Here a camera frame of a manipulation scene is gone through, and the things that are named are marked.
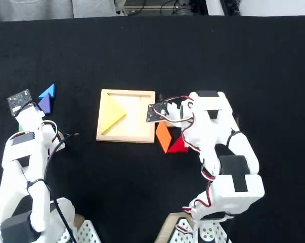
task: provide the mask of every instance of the circuit board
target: circuit board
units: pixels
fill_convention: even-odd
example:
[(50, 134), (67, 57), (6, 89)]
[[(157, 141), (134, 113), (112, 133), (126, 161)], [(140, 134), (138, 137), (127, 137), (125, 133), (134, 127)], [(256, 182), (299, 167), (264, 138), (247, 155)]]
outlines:
[(32, 98), (29, 90), (24, 90), (20, 93), (17, 93), (9, 98), (7, 98), (9, 102), (9, 107), (11, 110), (12, 116), (15, 116), (16, 112), (20, 110), (25, 104), (29, 103), (29, 106), (32, 106)]

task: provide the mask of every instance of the red triangle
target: red triangle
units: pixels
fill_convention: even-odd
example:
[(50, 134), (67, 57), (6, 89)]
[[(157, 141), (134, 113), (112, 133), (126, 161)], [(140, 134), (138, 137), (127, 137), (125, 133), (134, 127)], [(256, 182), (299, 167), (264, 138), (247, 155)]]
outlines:
[(180, 136), (167, 153), (186, 153), (187, 151), (188, 147), (185, 147), (185, 143)]

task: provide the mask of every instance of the yellow triangle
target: yellow triangle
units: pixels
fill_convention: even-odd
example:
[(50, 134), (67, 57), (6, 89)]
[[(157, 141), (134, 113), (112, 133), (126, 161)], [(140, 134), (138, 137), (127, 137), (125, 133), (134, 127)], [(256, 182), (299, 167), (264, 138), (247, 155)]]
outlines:
[(115, 123), (125, 117), (126, 112), (111, 96), (106, 94), (102, 122), (102, 134), (106, 133)]

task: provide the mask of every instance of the purple triangle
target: purple triangle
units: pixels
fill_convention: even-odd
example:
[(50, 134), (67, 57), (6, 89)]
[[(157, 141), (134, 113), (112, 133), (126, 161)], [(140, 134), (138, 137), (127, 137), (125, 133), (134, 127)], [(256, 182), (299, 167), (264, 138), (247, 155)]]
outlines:
[(40, 102), (38, 103), (38, 106), (41, 108), (41, 110), (44, 111), (45, 114), (51, 113), (51, 105), (50, 105), (50, 94), (48, 93)]

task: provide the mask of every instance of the white wall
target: white wall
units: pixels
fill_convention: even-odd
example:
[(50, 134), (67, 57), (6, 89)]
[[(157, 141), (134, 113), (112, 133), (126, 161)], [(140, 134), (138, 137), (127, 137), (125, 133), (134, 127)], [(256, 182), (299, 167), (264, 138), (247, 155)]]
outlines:
[(241, 0), (243, 16), (305, 15), (305, 0)]

